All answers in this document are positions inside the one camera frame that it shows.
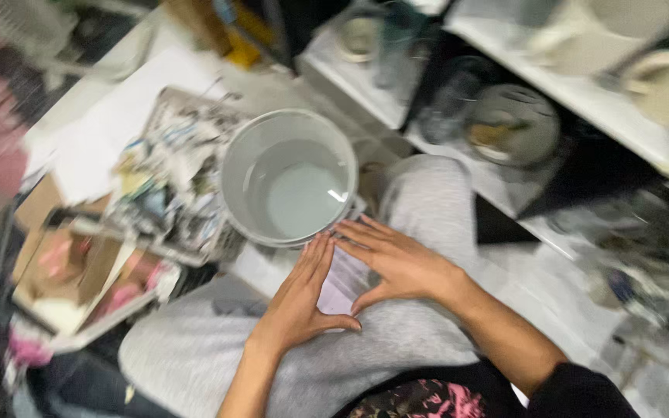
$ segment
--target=white paper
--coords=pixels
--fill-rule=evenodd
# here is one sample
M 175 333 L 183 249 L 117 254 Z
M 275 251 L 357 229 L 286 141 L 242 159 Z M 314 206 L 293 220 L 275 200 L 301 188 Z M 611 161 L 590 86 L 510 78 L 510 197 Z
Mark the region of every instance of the white paper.
M 170 47 L 122 82 L 79 120 L 43 142 L 57 144 L 53 174 L 65 204 L 91 201 L 111 191 L 111 170 L 126 144 L 138 137 L 166 86 L 221 98 L 227 90 L 191 52 Z

